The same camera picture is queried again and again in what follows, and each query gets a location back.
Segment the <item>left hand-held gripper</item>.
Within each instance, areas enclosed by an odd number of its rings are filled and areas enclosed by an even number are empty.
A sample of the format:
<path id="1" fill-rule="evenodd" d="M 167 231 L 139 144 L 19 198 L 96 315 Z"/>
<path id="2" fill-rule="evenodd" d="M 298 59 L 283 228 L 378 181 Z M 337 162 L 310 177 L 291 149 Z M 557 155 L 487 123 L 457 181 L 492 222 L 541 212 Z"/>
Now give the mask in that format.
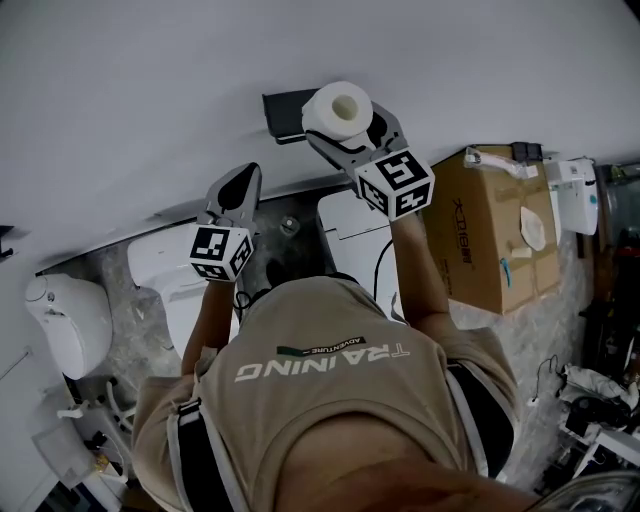
<path id="1" fill-rule="evenodd" d="M 206 211 L 190 228 L 189 263 L 198 276 L 208 281 L 237 281 L 254 253 L 257 227 L 249 212 L 258 205 L 261 185 L 261 168 L 250 162 L 230 170 L 209 188 Z"/>

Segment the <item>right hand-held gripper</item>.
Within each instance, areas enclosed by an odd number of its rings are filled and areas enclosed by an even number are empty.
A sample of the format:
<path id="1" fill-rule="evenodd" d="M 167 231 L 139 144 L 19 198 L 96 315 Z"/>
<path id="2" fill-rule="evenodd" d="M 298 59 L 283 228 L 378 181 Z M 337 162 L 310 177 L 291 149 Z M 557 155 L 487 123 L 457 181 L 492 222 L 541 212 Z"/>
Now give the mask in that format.
<path id="1" fill-rule="evenodd" d="M 310 146 L 335 168 L 346 168 L 357 196 L 389 220 L 431 203 L 434 172 L 409 147 L 397 117 L 373 102 L 369 140 L 375 149 L 355 149 L 317 131 L 306 131 Z"/>

